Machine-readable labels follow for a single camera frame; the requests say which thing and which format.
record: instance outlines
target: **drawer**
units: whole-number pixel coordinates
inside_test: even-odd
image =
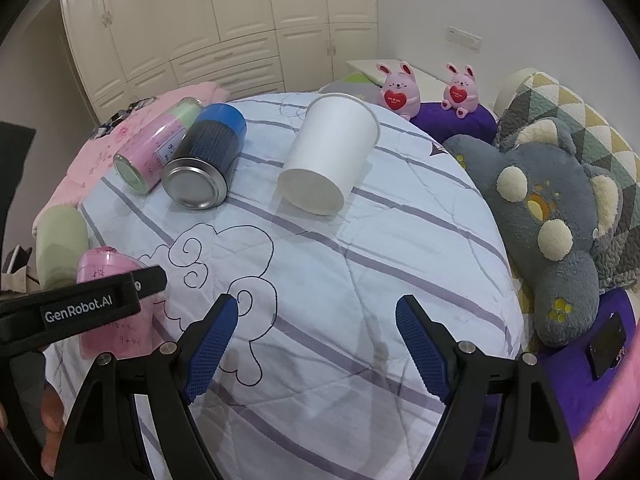
[[[229,100],[235,101],[236,99],[244,99],[245,97],[253,97],[255,95],[281,94],[283,92],[284,92],[284,83],[282,81],[279,81],[272,85],[263,85],[263,86],[258,86],[256,88],[249,88],[248,90],[233,92]]]
[[[116,88],[113,92],[94,103],[95,114],[100,122],[108,120],[114,113],[126,110],[133,101],[127,85]]]
[[[165,63],[132,79],[127,83],[127,86],[133,100],[138,101],[148,97],[159,96],[169,90],[175,90],[178,88],[178,83],[175,80],[171,63]]]
[[[172,61],[178,84],[225,68],[278,55],[275,31],[225,41]]]
[[[180,86],[195,85],[205,81],[215,81],[222,88],[229,90],[232,94],[257,88],[258,86],[270,85],[282,81],[282,67],[279,57],[271,57],[260,61],[245,63],[219,70],[209,75],[187,81]]]

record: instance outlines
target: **striped bedsheet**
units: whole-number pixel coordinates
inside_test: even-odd
[[[179,338],[222,292],[238,298],[237,331],[192,407],[228,480],[409,478],[443,406],[396,329],[403,294],[488,354],[520,348],[522,314],[491,212],[457,162],[407,121],[373,107],[382,138],[334,218],[275,193],[315,97],[233,103],[246,142],[228,199],[213,211],[181,208],[162,187],[135,196],[114,172],[80,207],[94,245],[165,268],[158,342]],[[47,356],[69,410],[90,363],[76,338]],[[156,478],[168,478],[148,404],[138,404]]]

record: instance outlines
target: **finger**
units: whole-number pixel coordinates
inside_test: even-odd
[[[6,425],[7,425],[7,418],[6,418],[6,412],[4,410],[4,408],[2,407],[2,404],[0,404],[0,430],[4,431],[6,430]]]
[[[47,439],[42,448],[42,456],[40,465],[46,474],[53,476],[56,468],[56,460],[58,451],[60,450],[60,442],[62,441],[62,431],[47,431]]]
[[[60,431],[65,407],[58,392],[49,383],[45,383],[42,395],[42,421],[49,431]]]

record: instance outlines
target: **red heart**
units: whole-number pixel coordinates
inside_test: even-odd
[[[449,90],[449,93],[451,94],[451,98],[455,103],[461,103],[466,99],[466,90],[464,88],[452,86],[451,90]]]
[[[406,104],[406,95],[402,93],[396,94],[391,90],[387,90],[385,92],[385,101],[392,110],[399,110]]]

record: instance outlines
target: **beige headboard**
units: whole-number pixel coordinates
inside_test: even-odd
[[[508,75],[502,82],[502,88],[498,98],[495,100],[494,113],[500,117],[509,107],[513,96],[522,83],[524,83],[531,74],[538,72],[537,68],[523,68],[513,74]]]

